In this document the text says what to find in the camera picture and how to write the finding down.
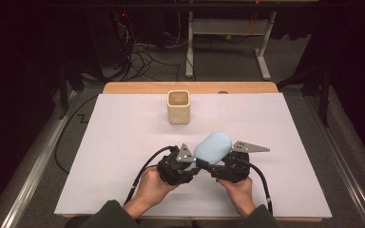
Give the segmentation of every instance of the wooden table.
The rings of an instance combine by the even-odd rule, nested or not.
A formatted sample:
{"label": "wooden table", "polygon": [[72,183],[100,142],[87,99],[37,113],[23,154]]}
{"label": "wooden table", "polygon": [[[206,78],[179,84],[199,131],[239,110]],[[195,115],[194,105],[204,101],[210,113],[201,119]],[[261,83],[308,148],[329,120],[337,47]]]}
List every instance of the wooden table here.
{"label": "wooden table", "polygon": [[170,90],[188,90],[190,93],[277,93],[270,82],[134,82],[108,83],[104,94],[110,93],[167,93]]}

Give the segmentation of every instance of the black cable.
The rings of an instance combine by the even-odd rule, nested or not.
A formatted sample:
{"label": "black cable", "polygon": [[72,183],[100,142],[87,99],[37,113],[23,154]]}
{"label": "black cable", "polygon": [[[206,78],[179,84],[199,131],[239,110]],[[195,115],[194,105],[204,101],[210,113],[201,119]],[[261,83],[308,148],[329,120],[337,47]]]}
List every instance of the black cable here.
{"label": "black cable", "polygon": [[188,64],[192,67],[192,76],[194,77],[194,82],[197,82],[197,74],[195,73],[194,66],[189,61],[188,57],[185,57],[185,58],[186,58],[186,62],[188,62]]}
{"label": "black cable", "polygon": [[130,69],[131,69],[130,62],[125,61],[123,68],[120,71],[114,73],[112,76],[109,76],[108,79],[113,80],[113,79],[119,78],[119,77],[125,75],[126,73],[128,73]]}
{"label": "black cable", "polygon": [[57,143],[55,144],[55,149],[54,149],[54,159],[55,159],[55,162],[56,162],[56,164],[58,165],[58,167],[62,170],[62,171],[64,171],[64,173],[66,173],[67,175],[69,175],[69,171],[67,171],[65,168],[64,168],[64,166],[62,166],[61,165],[61,163],[59,163],[59,161],[58,161],[58,145],[59,145],[59,143],[60,143],[60,141],[62,140],[62,137],[63,137],[63,135],[64,135],[64,132],[65,132],[65,130],[67,129],[67,126],[69,125],[69,123],[70,123],[70,121],[72,120],[72,118],[76,115],[76,113],[84,106],[84,105],[86,105],[88,102],[90,102],[91,100],[93,100],[94,98],[96,98],[97,96],[99,96],[99,94],[97,94],[97,95],[94,95],[93,97],[91,97],[91,98],[89,98],[89,99],[87,99],[87,101],[85,101],[84,103],[82,103],[77,109],[76,109],[76,111],[74,111],[73,112],[73,114],[69,117],[69,119],[67,120],[67,123],[65,124],[65,126],[64,126],[64,128],[62,129],[62,132],[61,132],[61,134],[59,135],[59,138],[58,138],[58,141],[57,141]]}
{"label": "black cable", "polygon": [[[126,58],[126,60],[128,61],[129,65],[130,65],[130,68],[133,68],[133,65],[132,65],[132,62],[131,62],[131,51],[129,52],[129,55],[128,57]],[[126,81],[126,77],[128,76],[128,72],[126,72],[123,77],[120,79],[120,82],[125,82]]]}
{"label": "black cable", "polygon": [[149,61],[149,60],[145,59],[144,56],[142,56],[142,54],[146,54],[146,53],[144,53],[144,52],[136,52],[135,54],[138,55],[141,58],[136,58],[136,59],[132,60],[131,63],[133,63],[135,61],[138,61],[138,60],[141,60],[142,63],[143,63],[143,65],[140,66],[140,68],[150,66],[150,64],[152,63],[151,60]]}
{"label": "black cable", "polygon": [[173,148],[175,148],[175,146],[171,146],[171,145],[166,146],[166,147],[160,149],[154,155],[152,155],[152,157],[150,157],[150,159],[144,164],[142,169],[139,171],[138,176],[136,177],[136,179],[133,181],[131,189],[129,190],[129,194],[128,194],[128,197],[125,200],[124,205],[126,205],[132,199],[132,196],[135,192],[136,187],[138,186],[138,182],[139,182],[139,179],[141,178],[142,173],[145,171],[146,168],[148,168],[147,166],[152,162],[152,160],[154,158],[156,158],[156,156],[158,156],[160,153],[164,152],[165,150],[171,150]]}
{"label": "black cable", "polygon": [[239,161],[249,164],[251,166],[251,168],[253,168],[258,173],[260,180],[262,181],[263,190],[265,191],[266,202],[268,203],[268,211],[271,213],[271,215],[274,215],[273,210],[272,210],[271,196],[269,195],[268,184],[266,183],[265,176],[263,176],[260,169],[258,169],[254,164],[252,164],[248,161],[245,161],[245,160],[239,160]]}
{"label": "black cable", "polygon": [[166,64],[163,62],[160,62],[158,60],[156,60],[155,58],[153,58],[153,56],[150,54],[150,50],[149,48],[147,48],[147,55],[152,59],[153,62],[161,64],[161,65],[165,65],[165,66],[173,66],[173,67],[177,67],[177,71],[176,71],[176,81],[178,81],[178,77],[179,77],[179,70],[180,70],[180,65],[179,64]]}
{"label": "black cable", "polygon": [[[142,75],[144,75],[145,73],[147,73],[147,71],[148,70],[150,70],[150,64],[151,64],[151,61],[149,61],[149,60],[147,60],[147,59],[145,59],[142,55],[141,55],[141,53],[135,53],[136,55],[139,55],[141,58],[141,60],[142,60],[142,63],[143,63],[143,65],[141,66],[141,68],[139,69],[139,70],[137,70],[136,68],[134,68],[133,67],[133,69],[135,69],[135,70],[137,70],[138,72],[134,75],[134,76],[131,76],[131,77],[129,77],[129,78],[125,78],[125,80],[126,81],[130,81],[130,80],[132,80],[132,79],[135,79],[135,78],[138,78],[138,77],[141,77]],[[141,73],[141,71],[145,68],[145,67],[148,67],[143,73]]]}
{"label": "black cable", "polygon": [[140,43],[140,44],[136,44],[135,47],[143,47],[142,50],[139,50],[139,51],[137,50],[137,52],[144,53],[149,48],[149,44],[148,43],[146,43],[146,44]]}

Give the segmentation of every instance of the white stand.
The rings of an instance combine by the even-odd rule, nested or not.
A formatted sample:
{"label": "white stand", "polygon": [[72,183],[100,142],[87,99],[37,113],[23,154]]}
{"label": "white stand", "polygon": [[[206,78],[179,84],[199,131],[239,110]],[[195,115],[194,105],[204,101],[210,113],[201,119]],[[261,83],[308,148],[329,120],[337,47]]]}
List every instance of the white stand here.
{"label": "white stand", "polygon": [[[266,66],[263,54],[268,44],[269,36],[275,22],[277,13],[271,12],[269,20],[266,23],[259,21],[253,35],[263,35],[263,41],[261,48],[255,50],[259,68],[262,74],[262,78],[265,81],[271,80],[268,67]],[[231,35],[248,35],[246,28],[248,27],[248,21],[244,20],[219,20],[219,19],[196,19],[194,22],[193,12],[189,12],[189,24],[188,24],[188,50],[186,53],[186,66],[185,75],[187,78],[192,78],[194,75],[194,50],[192,48],[193,34],[231,34]]]}

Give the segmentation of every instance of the person's right hand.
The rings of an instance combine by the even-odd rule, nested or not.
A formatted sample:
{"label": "person's right hand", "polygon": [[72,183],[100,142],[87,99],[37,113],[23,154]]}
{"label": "person's right hand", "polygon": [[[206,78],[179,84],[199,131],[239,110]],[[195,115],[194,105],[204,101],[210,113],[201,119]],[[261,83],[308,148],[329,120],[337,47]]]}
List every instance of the person's right hand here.
{"label": "person's right hand", "polygon": [[253,202],[253,181],[250,178],[237,183],[229,180],[218,180],[226,188],[227,196],[242,218],[247,218],[255,209]]}
{"label": "person's right hand", "polygon": [[127,213],[137,219],[151,207],[159,204],[178,185],[169,185],[161,178],[156,167],[147,168],[141,176],[138,192],[124,206]]}

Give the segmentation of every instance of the black sleeve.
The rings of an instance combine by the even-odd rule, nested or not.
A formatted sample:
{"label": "black sleeve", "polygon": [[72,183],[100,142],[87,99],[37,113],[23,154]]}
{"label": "black sleeve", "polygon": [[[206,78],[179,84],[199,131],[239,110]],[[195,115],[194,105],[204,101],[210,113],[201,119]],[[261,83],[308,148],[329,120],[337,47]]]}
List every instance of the black sleeve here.
{"label": "black sleeve", "polygon": [[277,221],[266,209],[265,205],[257,207],[238,228],[279,228]]}
{"label": "black sleeve", "polygon": [[89,218],[80,228],[139,228],[135,220],[116,200],[109,200],[94,216]]}

